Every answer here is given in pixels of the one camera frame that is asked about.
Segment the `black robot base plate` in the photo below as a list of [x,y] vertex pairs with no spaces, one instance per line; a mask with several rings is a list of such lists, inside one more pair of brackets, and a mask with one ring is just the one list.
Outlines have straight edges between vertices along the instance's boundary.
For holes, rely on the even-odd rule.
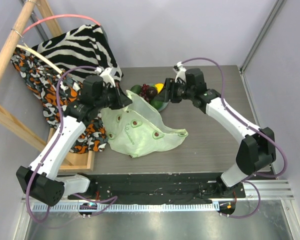
[[194,205],[245,198],[242,183],[227,188],[220,176],[219,172],[89,174],[90,186],[81,196],[91,200],[116,196],[121,205]]

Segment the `light green plastic bag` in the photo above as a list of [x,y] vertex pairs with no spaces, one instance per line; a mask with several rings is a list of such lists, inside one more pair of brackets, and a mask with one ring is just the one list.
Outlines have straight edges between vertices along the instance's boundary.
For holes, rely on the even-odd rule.
[[188,132],[165,126],[160,113],[143,98],[126,91],[132,104],[112,110],[101,110],[101,120],[110,148],[131,158],[153,152],[165,152],[181,145]]

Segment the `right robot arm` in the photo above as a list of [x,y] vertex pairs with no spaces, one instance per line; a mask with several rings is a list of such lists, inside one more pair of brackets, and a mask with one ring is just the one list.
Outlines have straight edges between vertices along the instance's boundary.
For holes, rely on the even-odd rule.
[[270,128],[260,128],[249,122],[229,106],[219,92],[207,88],[199,68],[175,66],[174,71],[176,77],[166,78],[157,99],[166,103],[191,101],[194,107],[216,120],[239,143],[235,163],[218,179],[224,188],[237,185],[276,160],[275,136]]

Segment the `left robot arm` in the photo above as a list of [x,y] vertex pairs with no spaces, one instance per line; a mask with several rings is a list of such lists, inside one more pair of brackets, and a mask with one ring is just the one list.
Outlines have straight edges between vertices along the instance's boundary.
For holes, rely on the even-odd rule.
[[91,180],[83,174],[58,177],[60,166],[100,110],[119,110],[131,103],[109,73],[88,76],[79,97],[67,105],[58,129],[40,155],[28,167],[17,170],[16,177],[26,198],[53,207],[64,196],[91,191]]

